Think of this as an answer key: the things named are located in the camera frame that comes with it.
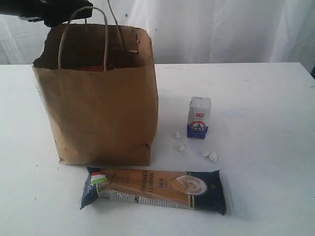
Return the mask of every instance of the plastic food package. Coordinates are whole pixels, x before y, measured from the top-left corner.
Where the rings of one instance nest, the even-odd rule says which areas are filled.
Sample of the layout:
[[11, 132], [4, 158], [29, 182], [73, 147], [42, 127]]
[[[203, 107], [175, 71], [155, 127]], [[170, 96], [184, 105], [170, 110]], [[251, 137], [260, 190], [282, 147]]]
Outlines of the plastic food package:
[[98, 198], [163, 207], [206, 209], [224, 215], [219, 171], [173, 172], [88, 167], [81, 209]]

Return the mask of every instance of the white carton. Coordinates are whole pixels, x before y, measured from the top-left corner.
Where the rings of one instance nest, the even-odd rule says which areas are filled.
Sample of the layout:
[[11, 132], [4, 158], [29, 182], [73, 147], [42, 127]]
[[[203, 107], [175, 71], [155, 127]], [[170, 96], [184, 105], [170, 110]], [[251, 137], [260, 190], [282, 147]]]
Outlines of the white carton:
[[210, 122], [211, 100], [192, 97], [189, 105], [187, 137], [205, 139]]

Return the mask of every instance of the white backdrop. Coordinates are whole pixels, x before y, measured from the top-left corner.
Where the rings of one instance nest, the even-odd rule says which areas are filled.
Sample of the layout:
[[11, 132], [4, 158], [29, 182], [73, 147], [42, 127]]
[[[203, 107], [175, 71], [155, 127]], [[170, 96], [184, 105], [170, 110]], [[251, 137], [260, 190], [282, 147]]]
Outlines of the white backdrop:
[[[106, 0], [92, 0], [105, 10]], [[111, 0], [121, 25], [146, 29], [156, 63], [300, 62], [315, 65], [315, 0]], [[94, 12], [89, 23], [103, 23]], [[29, 64], [49, 28], [0, 16], [0, 64]]]

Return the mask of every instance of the italian flag label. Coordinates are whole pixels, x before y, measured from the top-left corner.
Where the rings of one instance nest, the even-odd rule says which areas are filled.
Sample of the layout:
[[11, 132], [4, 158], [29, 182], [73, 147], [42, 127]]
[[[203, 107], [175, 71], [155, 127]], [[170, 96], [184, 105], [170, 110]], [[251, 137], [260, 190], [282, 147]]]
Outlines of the italian flag label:
[[106, 175], [103, 175], [101, 172], [95, 172], [92, 174], [91, 185], [105, 181], [107, 181]]

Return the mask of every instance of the brown paper bag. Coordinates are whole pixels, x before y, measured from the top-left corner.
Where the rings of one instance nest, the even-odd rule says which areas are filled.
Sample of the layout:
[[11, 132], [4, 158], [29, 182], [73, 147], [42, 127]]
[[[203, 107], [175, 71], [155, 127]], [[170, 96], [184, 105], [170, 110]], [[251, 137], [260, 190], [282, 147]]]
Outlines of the brown paper bag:
[[158, 122], [151, 39], [143, 29], [108, 26], [107, 71], [102, 68], [104, 25], [52, 28], [33, 70], [65, 164], [149, 165]]

